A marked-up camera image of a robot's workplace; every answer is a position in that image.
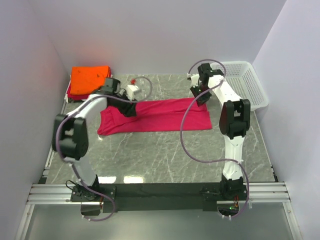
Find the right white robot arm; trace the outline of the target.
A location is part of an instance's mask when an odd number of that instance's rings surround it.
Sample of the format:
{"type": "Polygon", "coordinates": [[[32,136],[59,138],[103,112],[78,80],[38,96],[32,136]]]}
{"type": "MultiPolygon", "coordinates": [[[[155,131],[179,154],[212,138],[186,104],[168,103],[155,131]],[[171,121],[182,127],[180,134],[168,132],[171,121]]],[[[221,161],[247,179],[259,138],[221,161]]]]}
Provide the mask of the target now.
{"type": "Polygon", "coordinates": [[[225,80],[226,68],[212,69],[209,63],[197,67],[198,74],[188,75],[193,96],[198,107],[206,104],[214,94],[220,105],[219,130],[224,137],[225,158],[221,181],[216,196],[236,200],[245,194],[241,169],[243,144],[250,128],[251,103],[241,98],[225,80]]]}

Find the magenta t shirt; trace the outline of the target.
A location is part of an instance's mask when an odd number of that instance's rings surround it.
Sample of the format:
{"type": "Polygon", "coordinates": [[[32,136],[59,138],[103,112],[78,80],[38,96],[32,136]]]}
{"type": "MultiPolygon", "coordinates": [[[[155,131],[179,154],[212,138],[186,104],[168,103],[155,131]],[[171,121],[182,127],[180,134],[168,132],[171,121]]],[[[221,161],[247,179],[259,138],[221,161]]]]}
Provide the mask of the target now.
{"type": "MultiPolygon", "coordinates": [[[[136,105],[136,116],[125,117],[115,107],[100,113],[101,122],[97,134],[109,136],[118,133],[179,131],[183,116],[192,98],[143,101],[136,105]]],[[[193,104],[184,121],[184,131],[212,129],[210,113],[206,105],[193,104]]]]}

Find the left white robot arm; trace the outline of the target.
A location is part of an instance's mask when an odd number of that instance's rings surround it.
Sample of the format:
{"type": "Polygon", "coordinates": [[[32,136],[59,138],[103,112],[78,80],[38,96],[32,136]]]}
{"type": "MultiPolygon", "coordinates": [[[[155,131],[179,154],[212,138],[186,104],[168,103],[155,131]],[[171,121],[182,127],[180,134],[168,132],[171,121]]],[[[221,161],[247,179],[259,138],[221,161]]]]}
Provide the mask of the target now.
{"type": "Polygon", "coordinates": [[[89,161],[84,160],[89,148],[88,123],[108,107],[113,107],[124,117],[135,117],[136,94],[140,88],[133,79],[125,88],[121,82],[108,77],[75,110],[58,114],[54,119],[52,149],[61,160],[70,164],[77,182],[73,193],[87,201],[94,201],[100,195],[100,183],[89,161]]]}

